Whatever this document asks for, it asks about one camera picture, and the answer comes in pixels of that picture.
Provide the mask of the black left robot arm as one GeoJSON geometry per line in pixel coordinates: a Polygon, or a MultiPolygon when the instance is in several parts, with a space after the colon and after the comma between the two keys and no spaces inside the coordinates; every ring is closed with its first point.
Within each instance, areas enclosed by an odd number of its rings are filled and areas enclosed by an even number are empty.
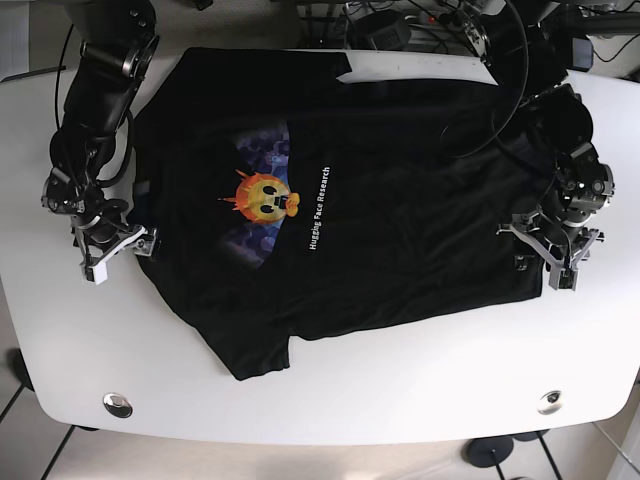
{"type": "Polygon", "coordinates": [[[586,224],[609,204],[615,184],[592,144],[593,121],[579,94],[567,83],[568,70],[592,61],[591,41],[575,27],[579,3],[561,1],[462,1],[452,21],[494,80],[512,90],[505,108],[488,117],[489,135],[466,155],[494,144],[521,168],[536,166],[504,143],[521,126],[540,142],[552,165],[549,185],[534,210],[516,213],[509,232],[547,264],[557,289],[574,287],[578,265],[604,239],[586,224]]]}

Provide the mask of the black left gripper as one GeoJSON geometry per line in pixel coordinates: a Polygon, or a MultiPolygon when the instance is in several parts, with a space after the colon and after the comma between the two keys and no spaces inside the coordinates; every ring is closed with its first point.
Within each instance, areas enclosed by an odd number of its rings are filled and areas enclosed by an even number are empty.
{"type": "MultiPolygon", "coordinates": [[[[529,213],[513,214],[509,223],[500,224],[496,234],[509,233],[531,247],[551,270],[560,273],[577,272],[579,265],[590,258],[596,242],[604,242],[605,234],[584,224],[567,225],[545,214],[540,207],[529,213]]],[[[535,265],[531,254],[517,254],[515,269],[525,272],[535,265]]]]}

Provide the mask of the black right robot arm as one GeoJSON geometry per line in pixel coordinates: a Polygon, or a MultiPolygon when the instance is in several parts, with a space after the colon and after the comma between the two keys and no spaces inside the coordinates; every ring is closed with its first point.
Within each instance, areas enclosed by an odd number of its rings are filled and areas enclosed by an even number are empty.
{"type": "Polygon", "coordinates": [[[149,1],[66,1],[63,6],[81,37],[80,62],[65,101],[54,105],[52,169],[41,203],[70,218],[82,266],[94,274],[147,233],[124,223],[126,201],[104,194],[126,173],[132,147],[125,147],[115,175],[103,179],[100,172],[114,156],[119,128],[126,126],[127,135],[134,135],[131,106],[159,37],[149,1]]]}

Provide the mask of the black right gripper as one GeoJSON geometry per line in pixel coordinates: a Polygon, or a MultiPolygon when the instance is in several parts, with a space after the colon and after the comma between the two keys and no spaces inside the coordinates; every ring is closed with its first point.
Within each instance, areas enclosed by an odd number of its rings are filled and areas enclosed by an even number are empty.
{"type": "Polygon", "coordinates": [[[156,249],[158,229],[143,225],[109,223],[106,219],[93,219],[80,225],[72,221],[75,244],[82,254],[83,268],[107,262],[120,251],[131,250],[136,256],[151,257],[156,249]]]}

